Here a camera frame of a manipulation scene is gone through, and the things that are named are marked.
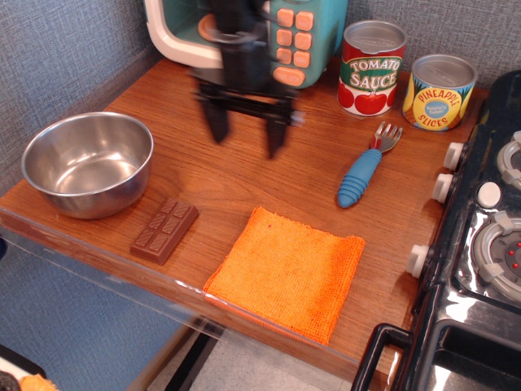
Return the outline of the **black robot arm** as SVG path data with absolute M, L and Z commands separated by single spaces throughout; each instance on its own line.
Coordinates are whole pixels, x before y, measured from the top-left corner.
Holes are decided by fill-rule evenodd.
M 302 121 L 294 109 L 297 93 L 271 73 L 269 14 L 262 1 L 209 1 L 221 68 L 194 68 L 197 99 L 216 143 L 228 135 L 229 112 L 265 121 L 268 156 L 284 146 L 286 130 Z

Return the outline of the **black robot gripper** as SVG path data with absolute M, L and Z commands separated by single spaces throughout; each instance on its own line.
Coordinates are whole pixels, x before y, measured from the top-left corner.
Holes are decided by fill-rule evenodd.
M 296 93 L 270 74 L 269 48 L 259 36 L 218 36 L 221 68 L 195 68 L 198 98 L 216 143 L 228 135 L 228 111 L 266 120 L 268 156 L 284 146 L 287 127 L 302 125 L 304 114 L 293 108 Z

